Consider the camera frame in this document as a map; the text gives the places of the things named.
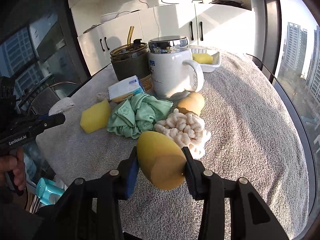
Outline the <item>person's left hand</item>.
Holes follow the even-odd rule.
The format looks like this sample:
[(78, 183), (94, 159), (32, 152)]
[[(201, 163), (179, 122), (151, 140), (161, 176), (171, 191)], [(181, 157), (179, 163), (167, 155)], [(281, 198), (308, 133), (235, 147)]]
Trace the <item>person's left hand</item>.
[(0, 171), (1, 171), (1, 187), (6, 185), (5, 172), (12, 171), (14, 174), (14, 184), (19, 190), (23, 191), (26, 186), (25, 179), (25, 164), (23, 148), (17, 149), (17, 155), (6, 155), (0, 159)]

